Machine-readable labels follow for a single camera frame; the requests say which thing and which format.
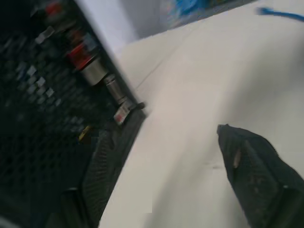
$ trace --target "white wall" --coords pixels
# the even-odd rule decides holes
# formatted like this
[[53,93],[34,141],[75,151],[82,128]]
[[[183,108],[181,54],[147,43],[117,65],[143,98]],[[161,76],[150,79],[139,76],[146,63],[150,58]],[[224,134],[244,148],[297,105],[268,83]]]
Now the white wall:
[[138,39],[120,0],[77,0],[99,38],[114,54]]

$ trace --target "computer case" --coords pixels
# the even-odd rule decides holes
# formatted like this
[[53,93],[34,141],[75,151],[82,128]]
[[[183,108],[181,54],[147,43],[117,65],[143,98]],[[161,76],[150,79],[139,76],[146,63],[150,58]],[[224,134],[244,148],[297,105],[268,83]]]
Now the computer case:
[[2,6],[0,227],[97,228],[143,105],[73,0]]

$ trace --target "blue cable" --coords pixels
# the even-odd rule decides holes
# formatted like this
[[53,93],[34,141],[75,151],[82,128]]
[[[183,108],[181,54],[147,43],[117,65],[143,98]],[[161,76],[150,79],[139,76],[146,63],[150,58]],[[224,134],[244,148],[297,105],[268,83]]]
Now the blue cable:
[[304,16],[302,16],[302,15],[295,14],[295,13],[274,11],[273,9],[267,8],[267,7],[258,8],[258,14],[259,15],[280,16],[280,17],[291,18],[291,19],[295,19],[295,20],[304,22]]

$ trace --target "black object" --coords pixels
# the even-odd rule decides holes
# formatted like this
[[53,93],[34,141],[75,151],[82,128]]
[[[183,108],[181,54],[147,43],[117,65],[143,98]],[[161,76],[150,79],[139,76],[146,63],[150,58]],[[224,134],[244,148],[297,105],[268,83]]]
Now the black object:
[[[137,106],[81,10],[62,2]],[[89,85],[67,61],[65,33],[45,36],[44,47],[35,40],[48,28],[38,23],[44,17],[23,23],[16,7],[14,29],[4,26],[0,34],[0,227],[97,228],[145,114],[133,109],[117,126],[119,105],[105,84]]]
[[304,180],[250,131],[218,126],[228,180],[252,228],[304,227]]

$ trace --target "blue object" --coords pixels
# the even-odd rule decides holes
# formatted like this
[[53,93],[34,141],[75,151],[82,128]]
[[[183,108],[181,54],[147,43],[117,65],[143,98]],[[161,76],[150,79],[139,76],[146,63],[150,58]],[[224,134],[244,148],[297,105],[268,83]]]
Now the blue object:
[[203,9],[207,5],[207,0],[176,0],[176,6],[181,15],[189,15],[198,9]]
[[302,16],[302,15],[295,14],[295,13],[274,11],[272,8],[267,8],[267,7],[258,8],[258,14],[259,15],[280,16],[280,17],[291,18],[291,19],[295,19],[295,20],[304,22],[304,16]]

